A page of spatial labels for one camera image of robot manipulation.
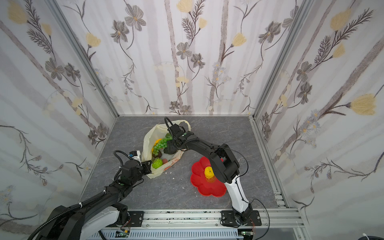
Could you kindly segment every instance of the aluminum frame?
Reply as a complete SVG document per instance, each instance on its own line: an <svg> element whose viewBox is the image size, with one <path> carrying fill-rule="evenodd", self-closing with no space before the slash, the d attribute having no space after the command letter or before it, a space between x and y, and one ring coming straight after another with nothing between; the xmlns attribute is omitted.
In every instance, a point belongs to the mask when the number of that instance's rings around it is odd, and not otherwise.
<svg viewBox="0 0 384 240"><path fill-rule="evenodd" d="M308 13L312 7L312 4L315 2L315 0L303 0L298 12L297 12L297 17L294 19L291 30L289 31L288 37L284 42L283 49L281 50L279 57L276 60L276 63L272 69L272 72L268 78L267 84L264 88L263 94L256 105L256 109L253 113L253 118L255 118L257 115L259 115L270 91L271 88L281 70L281 67L283 66L284 61L286 60L290 50L292 49L292 46L295 42L295 39L298 36L298 33L301 30L301 27L303 23L305 22Z"/></svg>
<svg viewBox="0 0 384 240"><path fill-rule="evenodd" d="M263 138L262 138L261 130L257 125L256 120L250 117L249 121L251 123L253 134L255 135L256 143L260 150L260 154L262 156L266 172L268 174L270 183L272 185L272 189L275 194L275 199L277 201L278 207L290 207L289 202L286 201L286 194L284 192L284 188L282 187L283 185L278 176L276 167L272 162L272 158L269 153L269 150L265 142L262 140Z"/></svg>
<svg viewBox="0 0 384 240"><path fill-rule="evenodd" d="M142 227L132 229L212 229L228 228L220 224L221 211L231 209L157 209L157 210L128 210L144 211ZM268 216L265 209L259 211L262 221L256 228L268 228ZM270 217L270 228L304 228L299 211L289 209L267 209ZM240 226L239 229L249 229L250 226Z"/></svg>
<svg viewBox="0 0 384 240"><path fill-rule="evenodd" d="M80 42L77 40L75 33L73 32L69 23L67 22L67 19L65 18L63 12L59 7L59 4L56 2L56 0L45 0L45 3L47 4L49 10L51 11L53 17L59 24L61 30L64 32L64 35L66 36L67 40L69 41L70 45L75 51L77 57L80 59L85 70L90 75L96 89L99 91L99 93L103 97L103 100L107 104L109 110L112 112L113 116L117 118L119 116L119 113L117 112L115 106L113 105L111 99L109 98L109 95L104 89L103 84L101 83L95 70L93 69L90 60L88 59L85 52L83 51L83 48Z"/></svg>

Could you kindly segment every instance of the gray marble table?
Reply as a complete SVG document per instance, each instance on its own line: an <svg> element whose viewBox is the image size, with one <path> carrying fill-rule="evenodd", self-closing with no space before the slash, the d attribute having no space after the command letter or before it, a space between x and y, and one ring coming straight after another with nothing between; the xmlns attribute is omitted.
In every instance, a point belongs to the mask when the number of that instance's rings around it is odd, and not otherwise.
<svg viewBox="0 0 384 240"><path fill-rule="evenodd" d="M241 152L248 160L248 173L241 177L241 183L248 200L257 198L266 208L277 208L272 187L263 164L255 136L247 117L188 117L175 116L171 120L187 120L199 138L208 142L227 143ZM82 200L103 190L111 183L118 170L119 161L113 156L114 150L129 153L142 151L145 134L156 124L164 123L164 117L118 117L111 135L100 155L88 181ZM240 173L245 172L244 159L235 153L240 163ZM226 209L231 208L228 192L223 197L204 197L190 182L193 163L201 155L186 151L182 158L159 177L144 177L144 183L136 187L121 203L128 209ZM263 208L253 202L254 208Z"/></svg>

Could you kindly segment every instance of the wire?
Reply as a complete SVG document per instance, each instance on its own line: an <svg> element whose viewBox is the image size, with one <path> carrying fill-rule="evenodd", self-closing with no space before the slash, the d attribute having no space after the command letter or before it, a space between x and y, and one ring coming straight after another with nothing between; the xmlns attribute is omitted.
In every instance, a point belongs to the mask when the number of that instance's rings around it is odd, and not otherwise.
<svg viewBox="0 0 384 240"><path fill-rule="evenodd" d="M222 220L222 219L220 220L220 224L221 224L223 227L226 227L226 226L223 225L223 220Z"/></svg>
<svg viewBox="0 0 384 240"><path fill-rule="evenodd" d="M102 198L104 195L106 194L105 190L102 191L99 195L95 196L94 198L92 199L88 199L88 200L85 200L84 202L82 202L81 204L75 204L75 205L72 205L68 208L66 208L65 210L63 210L61 213L59 213L58 215L48 219L45 223L41 224L38 228L36 228L35 231L33 231L31 233L31 235L28 237L28 240L32 240L36 234L38 234L43 228L45 228L48 224L50 224L51 222L53 222L54 220L58 219L59 217L62 217L64 215L66 215L67 213L70 213L76 209L79 209L81 208L81 206L86 206L88 204L91 204L97 200L99 200L100 198Z"/></svg>
<svg viewBox="0 0 384 240"><path fill-rule="evenodd" d="M269 226L271 225L271 220L270 220L270 218L269 218L269 213L268 213L266 207L264 206L264 204L263 204L260 200L258 200L258 201L263 205L263 207L264 207L264 209L265 209L265 211L266 211L266 214L268 215L268 228L266 229L265 233L264 233L261 237L258 237L258 238L256 238L255 240L258 240L258 239L262 238L263 236L265 236L266 233L267 233L268 230L269 230Z"/></svg>
<svg viewBox="0 0 384 240"><path fill-rule="evenodd" d="M116 182L118 179L119 179L119 173L121 172L121 169L122 169L122 167L123 167L123 162L122 162L122 159L121 159L121 157L117 154L117 153L121 153L121 154L123 154L124 156L126 156L129 160L135 160L135 159L133 159L130 155L128 155L128 154L126 154L125 152L123 152L123 151L120 151L120 150L115 150L115 151L113 151L113 155L115 155L115 157L119 160L119 162L120 162L120 167L119 167L119 170L118 170L118 172L115 174L115 176L113 177L113 181L114 182Z"/></svg>
<svg viewBox="0 0 384 240"><path fill-rule="evenodd" d="M367 240L368 239L367 237L369 238L369 240L384 240L384 238L375 237L375 236L364 236L359 238L358 240Z"/></svg>
<svg viewBox="0 0 384 240"><path fill-rule="evenodd" d="M129 222L131 221L132 218L129 218L129 220L123 225L120 227L120 230L125 232L125 230L123 229L123 227L125 227L127 224L129 224Z"/></svg>
<svg viewBox="0 0 384 240"><path fill-rule="evenodd" d="M107 239L104 237L104 235L103 235L103 233L101 232L101 230L99 230L99 235L100 235L100 237L101 237L102 240L107 240Z"/></svg>
<svg viewBox="0 0 384 240"><path fill-rule="evenodd" d="M138 185L140 185L140 184L142 184L142 183L144 182L144 179L143 179L143 178L141 178L141 179L139 179L139 180L142 180L142 181L141 181L140 183L136 184L135 186L133 186L132 189L134 189L135 187L137 187Z"/></svg>

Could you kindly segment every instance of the plastic bag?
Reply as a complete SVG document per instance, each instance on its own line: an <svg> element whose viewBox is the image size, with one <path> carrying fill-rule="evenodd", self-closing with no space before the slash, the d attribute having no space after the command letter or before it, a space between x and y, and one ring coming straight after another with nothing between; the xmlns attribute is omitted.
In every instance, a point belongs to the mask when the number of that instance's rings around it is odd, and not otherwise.
<svg viewBox="0 0 384 240"><path fill-rule="evenodd" d="M189 122L186 120L176 120L172 121L173 124L180 124L185 122L188 125L188 130L191 131L191 126ZM156 140L160 138L164 138L168 133L168 128L165 124L157 124L154 126L144 137L143 143L143 153L141 155L141 161L149 161L152 160L152 147L155 144ZM149 178L154 178L160 176L165 170L170 168L173 164L175 164L178 160L180 160L181 155L183 155L183 151L178 150L167 163L161 165L159 168L155 169L151 166L151 174L147 174Z"/></svg>

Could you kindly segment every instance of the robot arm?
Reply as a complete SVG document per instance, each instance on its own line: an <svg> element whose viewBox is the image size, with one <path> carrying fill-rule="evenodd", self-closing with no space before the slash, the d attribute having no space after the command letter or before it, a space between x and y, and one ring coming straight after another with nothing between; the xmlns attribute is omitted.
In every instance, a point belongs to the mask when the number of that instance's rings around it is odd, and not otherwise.
<svg viewBox="0 0 384 240"><path fill-rule="evenodd" d="M208 158L215 177L227 187L237 224L246 224L253 209L246 199L240 183L239 163L229 146L226 144L216 145L208 143L199 139L193 132L185 131L183 127L172 124L167 117L165 121L173 139L167 142L167 148L164 149L164 152L171 154L172 152L175 153L178 149L190 149ZM85 236L85 232L94 233L94 229L101 229L114 222L119 222L119 224L126 223L129 220L127 206L119 202L132 192L133 188L137 186L137 182L144 175L151 173L152 162L140 163L135 159L135 157L139 157L137 152L130 152L130 155L125 154L130 160L126 161L124 165L118 157L121 162L119 172L116 174L113 182L102 193L69 208L64 206L55 208L47 222L37 228L28 240L32 240L39 232L37 240L86 239L88 236ZM108 214L111 216L108 223L104 220L105 218L103 218L103 221L95 221L100 214L105 213L107 208L110 213L116 209L115 211L118 214Z"/></svg>
<svg viewBox="0 0 384 240"><path fill-rule="evenodd" d="M164 119L173 138L168 142L168 149L165 149L164 152L175 153L178 149L190 149L208 158L215 177L227 187L236 221L241 225L247 222L252 213L252 206L245 197L240 183L239 162L229 146L201 140L193 132L185 131L179 125L172 124L169 118Z"/></svg>

